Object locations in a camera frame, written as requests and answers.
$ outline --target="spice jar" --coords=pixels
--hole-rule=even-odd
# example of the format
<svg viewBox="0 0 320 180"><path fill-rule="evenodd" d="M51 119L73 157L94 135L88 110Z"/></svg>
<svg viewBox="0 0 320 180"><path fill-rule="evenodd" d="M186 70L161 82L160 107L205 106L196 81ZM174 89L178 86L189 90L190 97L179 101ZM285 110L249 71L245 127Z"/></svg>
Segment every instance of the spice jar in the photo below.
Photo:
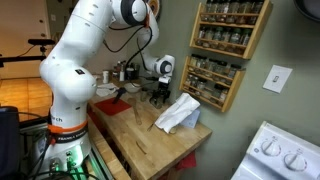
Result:
<svg viewBox="0 0 320 180"><path fill-rule="evenodd" d="M222 85L220 85L220 84L215 84L214 85L214 90L213 90L213 92L212 92L212 96L213 97L216 97L216 98L220 98L220 95L221 95L221 92L222 92L222 90L223 90L223 86Z"/></svg>
<svg viewBox="0 0 320 180"><path fill-rule="evenodd" d="M217 63L216 68L215 68L215 72L216 72L216 73L219 73L219 74L223 74L224 71L225 71L225 68L226 68L227 64L228 64L227 62L219 61L219 62Z"/></svg>
<svg viewBox="0 0 320 180"><path fill-rule="evenodd" d="M231 37L231 32L230 32L231 28L227 27L225 28L225 30L223 31L222 35L221 35L221 39L220 41L223 42L229 42L230 37ZM226 49L227 45L224 43L219 43L218 45L218 49L224 51Z"/></svg>
<svg viewBox="0 0 320 180"><path fill-rule="evenodd" d="M228 94L228 89L224 88L222 91L221 91L221 94L220 94L220 97L219 97L219 105L222 106L224 101L226 100L227 98L227 94Z"/></svg>
<svg viewBox="0 0 320 180"><path fill-rule="evenodd" d="M218 6L218 13L227 13L229 10L230 0L221 0ZM218 22L226 22L226 15L217 15Z"/></svg>
<svg viewBox="0 0 320 180"><path fill-rule="evenodd" d="M216 31L214 32L212 39L215 40L215 41L212 41L210 43L210 47L212 49L217 49L218 48L219 43L216 42L216 41L220 41L221 40L222 31L223 31L223 27L217 27Z"/></svg>
<svg viewBox="0 0 320 180"><path fill-rule="evenodd" d="M206 99L210 99L210 97L211 97L211 92L209 91L209 90L207 90L207 89L204 89L203 91L202 91L202 94L201 94L204 98L206 98Z"/></svg>
<svg viewBox="0 0 320 180"><path fill-rule="evenodd" d="M218 11L219 3L220 3L220 0L212 1L210 13L216 13ZM217 19L216 15L209 16L209 22L216 22L217 21L216 19Z"/></svg>
<svg viewBox="0 0 320 180"><path fill-rule="evenodd" d="M240 6L240 0L231 0L228 13L237 13ZM226 23L235 23L237 16L227 16Z"/></svg>
<svg viewBox="0 0 320 180"><path fill-rule="evenodd" d="M195 42L197 46L202 46L202 41L200 39L203 39L205 34L206 34L206 27L201 26L199 29L198 39Z"/></svg>
<svg viewBox="0 0 320 180"><path fill-rule="evenodd" d="M212 39L216 41L220 41L222 37L222 31L223 31L223 27L217 27Z"/></svg>
<svg viewBox="0 0 320 180"><path fill-rule="evenodd" d="M250 36L251 36L251 32L252 32L251 29L244 29L243 34L240 38L241 45L244 45L244 46L248 45L248 42L249 42Z"/></svg>
<svg viewBox="0 0 320 180"><path fill-rule="evenodd" d="M203 61L202 56L198 56L198 60L196 64L197 68L194 69L194 72L197 74L201 73L201 70L199 68L201 68L202 61Z"/></svg>
<svg viewBox="0 0 320 180"><path fill-rule="evenodd" d="M216 61L214 61L213 59L209 59L209 62L207 64L207 70L210 72L205 72L205 76L207 77L212 77L212 71L214 70L215 66L217 65Z"/></svg>
<svg viewBox="0 0 320 180"><path fill-rule="evenodd" d="M261 9L262 9L263 2L264 2L264 0L256 0L256 1L254 2L254 4L253 4L251 13L253 13L253 14L259 14L260 11L261 11ZM256 24L257 19L258 19L258 16L252 16L252 17L250 17L250 19L248 20L248 24L251 24L251 25Z"/></svg>
<svg viewBox="0 0 320 180"><path fill-rule="evenodd" d="M205 79L199 79L198 80L198 83L197 83L197 88L199 90L204 90L204 88L206 87L206 83L207 83L207 80Z"/></svg>
<svg viewBox="0 0 320 180"><path fill-rule="evenodd" d="M189 71L193 72L194 71L194 67L197 66L197 61L198 61L198 55L196 54L191 54L191 58L190 58L190 63L189 63Z"/></svg>
<svg viewBox="0 0 320 180"><path fill-rule="evenodd" d="M208 28L206 30L206 34L205 34L204 38L207 40L212 40L212 38L213 38L213 29L212 28Z"/></svg>
<svg viewBox="0 0 320 180"><path fill-rule="evenodd" d="M236 75L236 72L241 69L241 66L237 65L237 64L231 64L230 65L230 71L228 74L229 78L234 78L234 76Z"/></svg>
<svg viewBox="0 0 320 180"><path fill-rule="evenodd" d="M188 89L189 86L191 85L191 80L192 80L192 78L193 78L193 75L188 74L187 79L186 79L186 81L184 82L184 85L185 85L184 88L185 88L185 89Z"/></svg>
<svg viewBox="0 0 320 180"><path fill-rule="evenodd" d="M244 0L240 3L238 13L250 13L252 9L252 0ZM236 24L246 24L247 16L238 16Z"/></svg>
<svg viewBox="0 0 320 180"><path fill-rule="evenodd" d="M240 28L235 28L233 30L233 33L232 33L232 35L230 37L230 41L229 42L230 43L234 43L234 44L239 44L240 37L241 37L240 33L241 33L241 29Z"/></svg>

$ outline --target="light switch plate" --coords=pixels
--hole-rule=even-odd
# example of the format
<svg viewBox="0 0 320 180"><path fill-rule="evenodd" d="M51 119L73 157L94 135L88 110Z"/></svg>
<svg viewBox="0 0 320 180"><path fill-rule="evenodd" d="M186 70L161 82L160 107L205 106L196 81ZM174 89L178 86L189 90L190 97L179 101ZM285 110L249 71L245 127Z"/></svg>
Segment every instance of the light switch plate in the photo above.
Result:
<svg viewBox="0 0 320 180"><path fill-rule="evenodd" d="M263 88L280 93L291 72L290 68L273 65Z"/></svg>

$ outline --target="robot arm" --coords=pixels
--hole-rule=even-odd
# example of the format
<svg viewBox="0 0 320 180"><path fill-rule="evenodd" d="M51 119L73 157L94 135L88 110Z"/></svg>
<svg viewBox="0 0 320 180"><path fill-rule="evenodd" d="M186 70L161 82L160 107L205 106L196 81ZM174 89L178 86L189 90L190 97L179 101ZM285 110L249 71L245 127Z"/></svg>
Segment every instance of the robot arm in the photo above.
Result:
<svg viewBox="0 0 320 180"><path fill-rule="evenodd" d="M144 67L150 74L155 72L161 75L159 81L168 84L174 69L175 58L170 55L165 55L162 58L154 57L149 52L149 47L159 38L159 28L151 8L141 0L131 0L129 1L129 6L130 3L133 2L131 12L128 13L128 16L125 16L126 13L123 12L123 2L124 1L116 1L112 5L115 22L123 25L145 26L138 32L139 50L145 47L141 50Z"/></svg>
<svg viewBox="0 0 320 180"><path fill-rule="evenodd" d="M40 65L41 77L54 96L48 129L56 139L44 152L37 148L39 146L33 150L31 162L36 162L41 153L45 154L40 172L50 168L50 161L59 162L58 166L64 171L79 167L89 154L86 108L96 91L96 81L82 66L97 53L110 24L144 25L146 18L152 30L150 46L158 39L159 29L143 0L79 0L60 41ZM139 46L149 41L150 29L146 27L139 32ZM174 58L153 57L147 47L142 54L147 70L163 75L160 81L168 83Z"/></svg>

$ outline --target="shelf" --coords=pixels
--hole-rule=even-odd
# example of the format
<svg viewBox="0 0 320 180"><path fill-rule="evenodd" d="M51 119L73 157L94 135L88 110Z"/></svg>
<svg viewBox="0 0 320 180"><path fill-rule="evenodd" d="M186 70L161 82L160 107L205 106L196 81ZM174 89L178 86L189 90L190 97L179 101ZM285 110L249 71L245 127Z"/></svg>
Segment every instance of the shelf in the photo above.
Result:
<svg viewBox="0 0 320 180"><path fill-rule="evenodd" d="M248 25L248 24L227 24L227 23L219 23L219 22L205 22L205 21L201 21L200 22L201 25L210 25L210 26L226 26L226 27L237 27L237 28L250 28L253 29L254 25Z"/></svg>
<svg viewBox="0 0 320 180"><path fill-rule="evenodd" d="M187 90L187 89L183 89L183 91L189 93L190 95L192 95L192 96L195 97L196 99L200 99L200 100L202 100L202 101L205 101L205 102L211 104L212 106L216 107L217 109L220 109L220 110L222 109L221 106L219 106L219 105L216 104L216 103L211 102L211 101L208 100L207 98L204 98L204 97L202 97L202 96L198 96L198 95L196 95L195 93L193 93L193 92L191 92L191 91L189 91L189 90ZM213 99L215 99L216 101L219 101L219 102L220 102L220 100L219 100L218 98L214 97L214 96L210 96L210 98L213 98Z"/></svg>
<svg viewBox="0 0 320 180"><path fill-rule="evenodd" d="M254 14L254 13L200 13L201 15L227 15L227 16L259 16L259 14Z"/></svg>
<svg viewBox="0 0 320 180"><path fill-rule="evenodd" d="M253 53L258 45L259 39L262 35L262 32L266 26L266 23L268 21L270 14L271 14L272 3L270 2L270 0L265 0L259 14L252 14L252 13L245 13L245 14L243 14L243 13L241 13L241 14L240 13L239 14L238 13L204 13L204 11L205 11L205 6L202 3L200 3L199 7L198 7L198 12L196 15L195 23L193 26L192 37L191 37L190 44L189 44L190 47L249 60L253 56ZM232 15L232 16L248 16L248 17L258 17L258 18L257 18L255 25L248 25L248 24L238 25L238 24L228 24L228 23L221 23L221 22L202 21L201 15ZM196 45L195 39L198 39L200 26L249 28L249 29L252 29L252 33L251 33L250 40L249 40L247 46L228 43L229 45L233 45L233 46L240 47L240 48L244 49L243 54L237 54L237 53L233 53L233 52L223 51L223 50L219 50L219 49L205 48L205 47ZM211 42L211 40L208 40L208 39L201 39L201 40Z"/></svg>
<svg viewBox="0 0 320 180"><path fill-rule="evenodd" d="M229 80L229 81L231 81L231 85L227 85L227 84L225 84L223 82L215 81L212 78L204 76L202 74L197 74L197 73L195 73L193 71L189 71L189 67L193 67L194 69L200 69L201 71L204 71L204 72L210 72L213 76L218 76L219 78L224 78L226 80ZM210 96L210 98L216 100L217 102L221 102L222 106L219 105L219 104L211 102L210 100L208 100L205 97L202 97L201 95L199 96L199 95L196 95L194 92L191 92L189 90L189 88L191 88L191 89L193 89L195 91L199 91L200 93L203 93L203 91L201 91L201 90L199 90L199 89L197 89L195 87L192 87L192 86L189 86L189 85L185 84L185 81L187 79L188 74L192 74L192 75L197 76L199 78L206 79L206 80L214 82L216 84L220 84L220 85L224 86L225 88L229 89L227 97L226 97L224 102L220 101L219 98L216 98L216 97L214 97L212 95ZM233 102L233 100L234 100L234 98L236 96L236 93L238 92L238 89L240 87L240 84L242 82L242 79L243 79L244 75L245 75L245 70L239 70L239 71L236 72L234 78L229 78L229 77L224 76L222 74L211 72L211 71L208 71L208 70L202 69L202 68L197 68L195 66L191 66L190 65L190 57L187 56L186 57L186 61L185 61L185 65L184 65L184 68L183 68L183 72L182 72L182 78L181 78L179 89L184 91L184 92L189 93L190 95L192 95L194 97L197 97L198 99L200 99L202 101L205 101L205 102L211 104L213 107L219 109L221 112L226 112L226 111L228 111L230 109L230 107L232 105L232 102Z"/></svg>

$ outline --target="white stove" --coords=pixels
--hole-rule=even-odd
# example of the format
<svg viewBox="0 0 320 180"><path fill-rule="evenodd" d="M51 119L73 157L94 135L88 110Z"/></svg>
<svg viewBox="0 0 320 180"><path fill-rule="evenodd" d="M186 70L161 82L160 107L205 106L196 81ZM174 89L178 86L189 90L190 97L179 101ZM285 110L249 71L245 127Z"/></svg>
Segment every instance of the white stove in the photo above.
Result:
<svg viewBox="0 0 320 180"><path fill-rule="evenodd" d="M231 180L320 180L320 147L263 122Z"/></svg>

